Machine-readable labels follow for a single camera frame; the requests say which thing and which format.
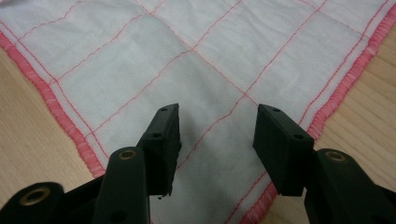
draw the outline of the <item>cloth edge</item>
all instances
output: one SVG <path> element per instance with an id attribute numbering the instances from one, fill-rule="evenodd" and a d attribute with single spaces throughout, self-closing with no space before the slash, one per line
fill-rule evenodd
<path id="1" fill-rule="evenodd" d="M 353 63 L 352 67 L 346 73 L 344 78 L 338 84 L 335 92 L 332 93 L 329 101 L 315 114 L 307 132 L 314 138 L 320 138 L 326 120 L 338 108 L 347 96 L 349 90 L 354 86 L 356 81 L 361 76 L 364 68 L 377 54 L 379 46 L 384 38 L 388 35 L 390 29 L 396 23 L 396 5 L 393 5 L 388 11 L 384 19 L 375 28 L 372 37 L 369 40 L 367 47 Z M 240 223 L 258 223 L 262 221 L 272 202 L 268 202 L 268 197 L 273 200 L 277 195 L 275 186 L 271 182 L 264 190 L 260 198 L 250 207 L 245 213 Z"/>
<path id="2" fill-rule="evenodd" d="M 393 5 L 388 11 L 384 19 L 375 28 L 373 35 L 367 44 L 367 47 L 353 63 L 352 67 L 346 73 L 344 78 L 338 84 L 335 92 L 332 93 L 329 101 L 323 105 L 315 114 L 307 132 L 314 138 L 320 138 L 326 120 L 338 108 L 347 96 L 349 90 L 354 86 L 356 81 L 361 76 L 364 68 L 368 65 L 371 59 L 377 54 L 379 46 L 384 38 L 388 35 L 390 29 L 396 22 L 396 5 Z"/>
<path id="3" fill-rule="evenodd" d="M 97 159 L 96 155 L 93 153 L 93 150 L 86 141 L 84 135 L 62 109 L 58 99 L 50 88 L 50 85 L 37 74 L 33 66 L 30 65 L 26 58 L 18 51 L 16 45 L 14 45 L 1 31 L 0 47 L 7 53 L 8 57 L 16 63 L 21 72 L 38 89 L 52 116 L 55 117 L 62 129 L 76 144 L 78 155 L 87 165 L 91 174 L 94 177 L 103 174 L 105 169 Z"/>
<path id="4" fill-rule="evenodd" d="M 379 23 L 374 34 L 370 38 L 367 47 L 361 53 L 359 58 L 353 63 L 352 67 L 346 73 L 346 76 L 338 84 L 338 87 L 330 97 L 329 101 L 314 116 L 307 132 L 315 139 L 320 137 L 323 132 L 326 120 L 342 103 L 349 90 L 361 76 L 364 68 L 376 55 L 380 44 L 388 35 L 395 22 L 396 5 L 394 5 L 389 10 L 384 19 Z M 93 153 L 92 148 L 87 143 L 83 134 L 63 111 L 50 86 L 36 73 L 35 69 L 28 63 L 26 58 L 18 51 L 17 47 L 12 44 L 1 31 L 0 47 L 6 51 L 8 57 L 17 64 L 21 72 L 39 90 L 51 114 L 76 144 L 79 156 L 86 163 L 92 175 L 99 176 L 102 174 L 105 169 Z M 277 193 L 275 186 L 271 182 L 264 190 L 260 198 L 245 213 L 240 223 L 257 223 L 261 221 L 265 217 L 276 195 Z"/>

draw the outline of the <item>black plastic part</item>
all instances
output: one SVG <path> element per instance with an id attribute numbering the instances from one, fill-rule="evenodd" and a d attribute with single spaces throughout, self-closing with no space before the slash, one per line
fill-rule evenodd
<path id="1" fill-rule="evenodd" d="M 381 186 L 378 187 L 381 189 L 382 193 L 388 198 L 388 200 L 393 204 L 393 206 L 396 207 L 396 193 Z"/>
<path id="2" fill-rule="evenodd" d="M 92 223 L 149 223 L 145 155 L 139 147 L 111 154 Z"/>
<path id="3" fill-rule="evenodd" d="M 148 194 L 172 193 L 180 151 L 178 104 L 159 109 L 137 144 L 146 155 Z"/>
<path id="4" fill-rule="evenodd" d="M 253 147 L 284 196 L 302 196 L 314 139 L 280 109 L 259 105 Z"/>
<path id="5" fill-rule="evenodd" d="M 305 198 L 310 223 L 396 223 L 396 208 L 346 153 L 321 149 L 310 171 Z"/>
<path id="6" fill-rule="evenodd" d="M 67 192 L 62 200 L 63 216 L 59 223 L 91 223 L 104 176 Z"/>
<path id="7" fill-rule="evenodd" d="M 56 223 L 64 190 L 57 183 L 37 183 L 20 190 L 3 207 L 2 224 Z"/>

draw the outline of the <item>red grid line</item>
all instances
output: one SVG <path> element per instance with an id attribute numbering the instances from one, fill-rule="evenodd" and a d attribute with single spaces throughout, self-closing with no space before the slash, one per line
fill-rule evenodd
<path id="1" fill-rule="evenodd" d="M 147 13 L 148 14 L 151 14 L 151 13 L 149 13 L 149 10 L 140 2 L 140 1 L 138 1 L 138 0 L 134 0 L 139 6 L 141 6 L 143 9 L 145 9 L 146 11 L 147 11 Z"/>
<path id="2" fill-rule="evenodd" d="M 236 109 L 236 106 L 238 105 L 239 101 L 241 101 L 243 98 L 245 97 L 245 95 L 242 95 L 238 101 L 236 101 L 235 105 L 233 106 L 233 108 L 231 109 L 230 113 L 228 113 L 227 115 L 224 115 L 223 117 L 217 119 L 215 122 L 213 122 L 209 128 L 201 135 L 201 137 L 198 139 L 198 141 L 195 143 L 194 148 L 190 151 L 190 153 L 187 155 L 186 159 L 184 159 L 184 161 L 182 161 L 180 163 L 180 165 L 177 166 L 176 170 L 178 170 L 189 158 L 190 155 L 193 151 L 195 151 L 195 149 L 198 147 L 198 145 L 202 142 L 202 140 L 204 139 L 204 137 L 206 136 L 206 134 L 208 132 L 210 132 L 210 130 L 212 130 L 213 126 L 215 126 L 217 123 L 219 123 L 221 120 L 224 120 L 228 117 L 231 116 L 231 114 L 233 113 L 233 111 Z"/>
<path id="3" fill-rule="evenodd" d="M 162 20 L 159 17 L 156 17 L 158 20 L 162 21 L 168 28 L 169 30 L 171 30 L 175 36 L 177 36 L 177 38 L 188 48 L 190 48 L 189 51 L 193 51 L 196 54 L 198 54 L 198 56 L 205 62 L 207 63 L 209 66 L 211 66 L 216 72 L 218 72 L 219 74 L 221 74 L 230 84 L 232 84 L 236 89 L 238 89 L 241 93 L 245 94 L 246 97 L 255 105 L 258 105 L 249 95 L 247 95 L 244 91 L 242 91 L 235 83 L 233 83 L 233 81 L 228 78 L 227 76 L 224 75 L 224 73 L 222 73 L 213 63 L 209 62 L 206 58 L 204 58 L 204 56 L 195 48 L 198 47 L 198 45 L 204 40 L 204 38 L 209 34 L 210 29 L 212 29 L 214 27 L 215 24 L 217 24 L 219 21 L 221 21 L 233 8 L 235 8 L 237 5 L 239 5 L 243 0 L 240 0 L 239 2 L 235 3 L 235 5 L 233 5 L 232 7 L 230 7 L 230 9 L 228 9 L 224 15 L 222 15 L 221 17 L 219 17 L 219 19 L 217 19 L 213 25 L 211 25 L 207 31 L 204 33 L 204 35 L 201 36 L 201 38 L 198 40 L 198 42 L 194 45 L 194 47 L 191 47 L 189 44 L 187 44 L 187 42 L 180 36 L 178 35 L 164 20 Z"/>
<path id="4" fill-rule="evenodd" d="M 155 13 L 155 11 L 163 4 L 164 0 L 162 0 L 160 2 L 160 4 L 158 6 L 155 7 L 155 9 L 151 12 L 148 12 L 148 14 L 152 14 Z M 94 50 L 93 52 L 91 52 L 90 54 L 87 55 L 87 57 L 85 59 L 83 59 L 82 61 L 80 61 L 78 64 L 76 64 L 75 66 L 73 66 L 72 68 L 70 68 L 68 71 L 66 71 L 65 73 L 63 73 L 57 80 L 61 80 L 62 78 L 64 78 L 64 76 L 66 76 L 67 74 L 70 74 L 71 72 L 73 72 L 76 68 L 80 67 L 83 63 L 85 63 L 92 55 L 96 54 L 100 49 L 102 49 L 103 47 L 105 47 L 108 44 L 113 43 L 115 40 L 119 39 L 120 34 L 125 30 L 125 28 L 130 25 L 132 23 L 132 21 L 139 19 L 141 16 L 145 16 L 147 14 L 140 14 L 137 15 L 135 17 L 132 17 L 131 19 L 129 19 L 123 26 L 122 28 L 117 32 L 117 34 L 115 36 L 113 36 L 113 38 L 111 38 L 109 41 L 107 41 L 104 45 L 102 45 L 101 47 L 97 48 L 96 50 Z"/>
<path id="5" fill-rule="evenodd" d="M 323 4 L 320 7 L 323 7 L 324 4 L 327 2 L 327 0 L 325 0 L 323 2 Z M 247 95 L 248 91 L 254 86 L 254 84 L 256 84 L 256 82 L 259 80 L 259 78 L 262 76 L 263 72 L 265 71 L 265 69 L 277 58 L 277 56 L 282 52 L 282 50 L 289 44 L 289 42 L 296 36 L 296 34 L 306 25 L 306 23 L 320 10 L 320 8 L 318 8 L 315 12 L 313 12 L 301 25 L 300 27 L 294 32 L 293 35 L 291 35 L 291 37 L 289 38 L 289 40 L 279 49 L 279 51 L 276 53 L 276 55 L 271 59 L 271 61 L 264 66 L 264 68 L 262 69 L 262 71 L 259 73 L 258 77 L 254 80 L 254 82 L 250 85 L 250 87 L 247 89 L 247 91 L 244 92 L 244 95 L 239 98 L 234 107 L 232 108 L 232 110 L 230 111 L 229 114 L 221 117 L 220 119 L 216 120 L 214 123 L 212 123 L 209 128 L 203 133 L 203 135 L 200 137 L 200 139 L 198 140 L 198 142 L 194 145 L 194 148 L 191 150 L 191 152 L 189 153 L 189 155 L 187 156 L 187 158 L 177 167 L 177 169 L 179 169 L 190 157 L 191 153 L 198 147 L 199 143 L 202 142 L 202 140 L 204 139 L 205 135 L 212 129 L 212 127 L 219 123 L 219 121 L 228 118 L 229 116 L 231 116 L 231 114 L 233 113 L 235 107 L 238 105 L 239 101 L 241 101 L 245 95 Z"/>
<path id="6" fill-rule="evenodd" d="M 267 175 L 267 171 L 265 171 L 264 173 L 262 173 L 259 178 L 253 183 L 253 185 L 250 187 L 250 189 L 247 191 L 247 193 L 239 200 L 239 202 L 236 204 L 236 206 L 233 208 L 233 211 L 231 212 L 231 214 L 227 217 L 227 220 L 224 223 L 230 223 L 231 218 L 233 217 L 233 215 L 235 215 L 236 211 L 238 210 L 239 206 L 241 205 L 241 203 L 248 197 L 248 195 L 250 194 L 251 191 L 253 191 L 253 189 L 260 183 L 260 181 Z"/>
<path id="7" fill-rule="evenodd" d="M 76 143 L 78 153 L 81 158 L 87 163 L 93 176 L 102 175 L 105 170 L 93 153 L 91 146 L 87 143 L 86 139 L 82 135 L 81 131 L 75 126 L 73 121 L 68 115 L 62 110 L 60 103 L 56 100 L 55 94 L 48 85 L 48 83 L 36 72 L 32 65 L 29 64 L 27 59 L 21 54 L 7 36 L 0 31 L 0 47 L 2 47 L 10 59 L 12 59 L 21 72 L 35 85 L 39 90 L 42 98 L 44 99 L 49 111 L 59 122 L 61 127 L 67 132 L 67 134 Z"/>
<path id="8" fill-rule="evenodd" d="M 296 34 L 301 30 L 301 28 L 303 28 L 303 26 L 306 25 L 306 23 L 324 6 L 324 4 L 327 2 L 327 0 L 325 0 L 322 5 L 315 10 L 304 22 L 303 24 L 294 32 L 294 34 L 289 38 L 289 40 L 286 42 L 286 44 L 284 44 L 282 46 L 282 48 L 280 48 L 280 50 L 276 53 L 276 55 L 271 59 L 271 61 L 264 66 L 264 68 L 262 69 L 262 71 L 260 72 L 259 76 L 256 78 L 256 80 L 254 80 L 254 82 L 250 85 L 250 87 L 247 89 L 246 92 L 250 91 L 250 89 L 254 86 L 254 84 L 256 84 L 256 82 L 260 79 L 260 77 L 262 76 L 262 74 L 264 73 L 264 71 L 267 69 L 267 67 L 274 61 L 274 59 L 276 59 L 276 57 L 282 52 L 282 50 L 289 44 L 289 42 L 296 36 Z"/>
<path id="9" fill-rule="evenodd" d="M 129 103 L 131 103 L 133 100 L 135 100 L 145 89 L 147 89 L 149 86 L 151 86 L 151 84 L 158 79 L 162 74 L 163 71 L 169 66 L 169 64 L 173 63 L 174 61 L 176 61 L 178 58 L 180 58 L 181 55 L 186 54 L 190 52 L 189 50 L 183 51 L 181 53 L 179 53 L 175 58 L 173 58 L 171 61 L 169 61 L 165 67 L 160 71 L 160 73 L 154 78 L 152 79 L 142 90 L 140 90 L 140 92 L 138 92 L 133 98 L 131 98 L 130 100 L 128 100 L 125 104 L 123 104 L 114 114 L 112 114 L 110 117 L 108 117 L 108 119 L 106 119 L 101 125 L 99 125 L 99 127 L 97 127 L 95 130 L 91 131 L 90 133 L 87 134 L 90 135 L 91 133 L 94 134 L 96 131 L 98 131 L 100 128 L 102 128 L 105 123 L 109 122 L 112 118 L 114 118 L 116 115 L 118 115 L 121 110 L 126 107 Z"/>
<path id="10" fill-rule="evenodd" d="M 184 44 L 184 45 L 186 45 L 187 47 L 190 47 L 182 38 L 180 38 L 180 36 L 178 36 L 176 33 L 175 33 L 175 31 L 173 31 L 168 25 L 167 25 L 167 27 L 180 39 L 180 41 Z M 121 112 L 121 110 L 124 108 L 124 107 L 126 107 L 129 103 L 131 103 L 133 100 L 135 100 L 145 89 L 147 89 L 156 79 L 158 79 L 162 74 L 163 74 L 163 71 L 169 66 L 169 64 L 170 63 L 172 63 L 172 62 L 174 62 L 176 59 L 178 59 L 178 58 L 180 58 L 180 56 L 181 55 L 183 55 L 183 54 L 186 54 L 186 53 L 188 53 L 188 52 L 191 52 L 191 51 L 193 51 L 193 49 L 189 49 L 189 50 L 186 50 L 186 51 L 183 51 L 183 52 L 181 52 L 181 53 L 179 53 L 175 58 L 173 58 L 171 61 L 169 61 L 166 65 L 165 65 L 165 67 L 160 71 L 160 73 L 154 78 L 154 79 L 152 79 L 150 82 L 149 82 L 149 84 L 147 84 L 140 92 L 138 92 L 134 97 L 132 97 L 130 100 L 128 100 L 124 105 L 122 105 L 114 114 L 112 114 L 109 118 L 107 118 L 102 124 L 100 124 L 99 125 L 99 127 L 97 127 L 95 130 L 94 130 L 94 132 L 96 132 L 96 131 L 98 131 L 100 128 L 102 128 L 104 125 L 105 125 L 105 123 L 107 123 L 107 122 L 109 122 L 112 118 L 114 118 L 115 116 L 117 116 L 120 112 Z"/>
<path id="11" fill-rule="evenodd" d="M 2 22 L 0 21 L 0 24 L 2 24 L 16 39 L 17 37 L 15 36 L 15 34 Z M 42 62 L 40 62 L 37 57 L 28 49 L 26 48 L 26 46 L 18 40 L 18 43 L 21 44 L 21 46 L 30 54 L 32 55 L 32 57 L 35 59 L 35 61 L 43 68 L 43 70 L 52 78 L 54 78 L 54 76 L 47 70 L 47 68 L 43 65 Z M 76 110 L 76 108 L 71 104 L 71 102 L 69 101 L 69 99 L 67 98 L 67 96 L 64 93 L 64 90 L 62 89 L 61 85 L 59 84 L 58 81 L 56 81 L 59 89 L 61 90 L 62 95 L 64 96 L 64 99 L 66 100 L 67 103 L 69 103 L 69 105 L 73 108 L 73 110 L 76 112 L 76 114 L 78 115 L 78 117 L 81 119 L 81 121 L 84 122 L 84 124 L 87 126 L 87 128 L 92 131 L 92 128 L 88 125 L 87 121 L 78 113 L 78 111 Z M 99 140 L 97 139 L 96 135 L 93 135 L 95 141 L 98 143 L 99 147 L 101 148 L 102 152 L 108 157 L 107 153 L 104 151 L 101 143 L 99 142 Z"/>
<path id="12" fill-rule="evenodd" d="M 303 4 L 306 4 L 306 5 L 308 5 L 308 6 L 311 6 L 313 9 L 316 9 L 315 6 L 312 5 L 311 3 L 305 2 L 304 0 L 298 0 L 298 1 L 299 1 L 299 2 L 302 2 Z M 328 14 L 322 12 L 321 10 L 320 10 L 319 12 L 320 12 L 321 14 L 327 16 L 329 19 L 331 19 L 331 20 L 333 20 L 333 21 L 336 21 L 336 22 L 338 22 L 338 23 L 341 23 L 341 24 L 345 25 L 349 30 L 351 30 L 351 31 L 353 31 L 353 32 L 355 32 L 355 33 L 361 35 L 361 32 L 360 32 L 360 31 L 355 30 L 355 29 L 352 28 L 350 25 L 348 25 L 348 24 L 346 24 L 346 23 L 344 23 L 344 22 L 342 22 L 342 21 L 337 20 L 336 18 L 334 18 L 334 17 L 332 17 L 332 16 L 330 16 L 330 15 L 328 15 Z"/>
<path id="13" fill-rule="evenodd" d="M 61 21 L 61 20 L 65 19 L 65 18 L 67 17 L 67 15 L 72 11 L 72 9 L 73 9 L 78 3 L 82 3 L 82 1 L 77 1 L 76 3 L 74 3 L 74 4 L 66 11 L 66 13 L 64 13 L 64 16 L 63 16 L 63 17 L 61 17 L 61 18 L 59 18 L 59 19 L 57 19 L 57 20 L 54 20 L 54 21 L 48 21 L 48 22 L 41 23 L 41 24 L 39 24 L 39 25 L 33 27 L 33 28 L 30 29 L 28 32 L 26 32 L 23 36 L 21 36 L 20 38 L 18 38 L 17 42 L 15 42 L 14 45 L 16 45 L 18 42 L 20 42 L 20 40 L 21 40 L 22 38 L 25 38 L 28 34 L 32 33 L 33 30 L 35 30 L 35 29 L 37 29 L 37 28 L 39 28 L 39 27 L 41 27 L 41 26 L 48 25 L 48 24 L 52 24 L 52 23 L 55 23 L 55 22 L 57 22 L 57 21 Z"/>
<path id="14" fill-rule="evenodd" d="M 198 42 L 195 44 L 195 46 L 192 49 L 195 49 L 200 43 L 201 41 L 207 36 L 207 34 L 209 34 L 210 30 L 222 19 L 224 19 L 224 17 L 231 12 L 235 7 L 237 7 L 239 4 L 241 4 L 243 2 L 243 0 L 239 0 L 238 2 L 236 2 L 232 7 L 230 7 L 230 9 L 228 9 L 224 15 L 222 15 L 220 18 L 218 18 L 215 23 L 213 23 L 206 31 L 206 33 L 204 33 L 203 36 L 201 36 L 201 38 L 198 40 Z"/>
<path id="15" fill-rule="evenodd" d="M 353 87 L 355 82 L 361 76 L 364 67 L 374 57 L 374 52 L 377 52 L 380 44 L 388 35 L 390 29 L 396 22 L 396 4 L 391 7 L 387 15 L 376 27 L 374 34 L 370 41 L 361 53 L 359 58 L 353 63 L 352 67 L 344 76 L 343 80 L 339 83 L 337 89 L 330 97 L 329 101 L 315 114 L 307 132 L 319 138 L 326 119 L 335 111 L 335 109 L 342 103 L 348 91 Z"/>
<path id="16" fill-rule="evenodd" d="M 339 72 L 339 70 L 341 69 L 341 67 L 347 62 L 347 58 L 349 58 L 349 56 L 352 54 L 352 52 L 355 50 L 355 48 L 359 45 L 359 43 L 362 41 L 364 34 L 367 32 L 369 26 L 371 25 L 371 23 L 373 22 L 374 18 L 378 15 L 379 11 L 384 7 L 384 5 L 388 2 L 389 0 L 386 0 L 381 7 L 376 11 L 376 13 L 374 14 L 374 16 L 369 20 L 369 22 L 367 23 L 363 34 L 361 35 L 361 38 L 358 40 L 358 42 L 356 42 L 355 46 L 350 50 L 350 52 L 348 53 L 348 55 L 344 58 L 344 60 L 340 63 L 340 65 L 337 67 L 337 69 L 335 70 L 335 72 L 332 74 L 331 78 L 327 81 L 327 83 L 325 84 L 325 86 L 322 88 L 322 90 L 319 92 L 319 94 L 317 95 L 317 97 L 315 97 L 315 99 L 313 101 L 311 101 L 311 103 L 309 103 L 308 107 L 306 108 L 305 112 L 303 113 L 303 116 L 301 117 L 299 124 L 301 124 L 308 112 L 308 110 L 311 108 L 312 104 L 319 98 L 319 96 L 329 87 L 330 83 L 332 82 L 332 80 L 334 79 L 335 75 Z"/>
<path id="17" fill-rule="evenodd" d="M 306 25 L 306 23 L 326 4 L 326 2 L 327 2 L 327 0 L 325 0 L 322 4 L 321 4 L 321 6 L 317 9 L 317 10 L 315 10 L 301 25 L 300 25 L 300 27 L 295 31 L 295 33 L 290 37 L 290 39 L 285 43 L 285 45 L 283 45 L 283 47 L 278 51 L 278 53 L 274 56 L 274 58 L 267 64 L 267 65 L 265 65 L 264 66 L 264 68 L 262 69 L 262 71 L 261 71 L 261 73 L 259 74 L 259 76 L 257 77 L 257 79 L 250 85 L 250 87 L 249 87 L 249 89 L 247 89 L 247 91 L 246 92 L 248 92 L 250 89 L 251 89 L 251 87 L 257 82 L 257 80 L 262 76 L 262 74 L 263 74 L 263 72 L 264 72 L 264 70 L 268 67 L 268 65 L 269 64 L 271 64 L 273 61 L 274 61 L 274 59 L 279 55 L 279 53 L 283 50 L 283 48 L 285 48 L 288 44 L 289 44 L 289 42 L 295 37 L 295 35 L 302 29 L 302 27 L 304 27 L 305 25 Z M 235 207 L 235 209 L 234 209 L 234 211 L 233 211 L 233 213 L 231 213 L 230 214 L 230 217 L 235 213 L 235 211 L 239 208 L 239 205 L 240 205 L 240 203 Z"/>

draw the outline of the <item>screw hole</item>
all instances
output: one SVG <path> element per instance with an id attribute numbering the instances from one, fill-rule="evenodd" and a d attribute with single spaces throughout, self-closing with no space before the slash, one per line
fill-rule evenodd
<path id="1" fill-rule="evenodd" d="M 34 205 L 41 203 L 50 195 L 50 189 L 47 187 L 40 187 L 33 189 L 27 194 L 23 195 L 20 199 L 20 203 L 24 206 Z"/>
<path id="2" fill-rule="evenodd" d="M 325 155 L 333 161 L 346 161 L 347 157 L 336 151 L 327 151 Z"/>
<path id="3" fill-rule="evenodd" d="M 133 158 L 136 155 L 136 152 L 134 150 L 125 150 L 120 152 L 119 154 L 119 158 L 123 161 L 129 160 L 131 158 Z"/>
<path id="4" fill-rule="evenodd" d="M 117 211 L 111 214 L 111 223 L 121 223 L 123 222 L 128 215 L 124 211 Z"/>
<path id="5" fill-rule="evenodd" d="M 304 137 L 302 135 L 300 135 L 300 134 L 295 134 L 294 137 L 297 138 L 297 139 L 300 139 L 300 140 L 304 139 Z"/>

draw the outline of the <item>fabric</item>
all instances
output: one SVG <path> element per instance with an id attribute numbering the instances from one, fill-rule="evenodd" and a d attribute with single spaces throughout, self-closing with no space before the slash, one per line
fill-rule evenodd
<path id="1" fill-rule="evenodd" d="M 153 223 L 257 223 L 276 190 L 253 147 L 258 104 L 318 138 L 395 22 L 396 0 L 85 0 L 0 4 L 0 45 L 94 176 L 179 103 L 171 197 Z"/>

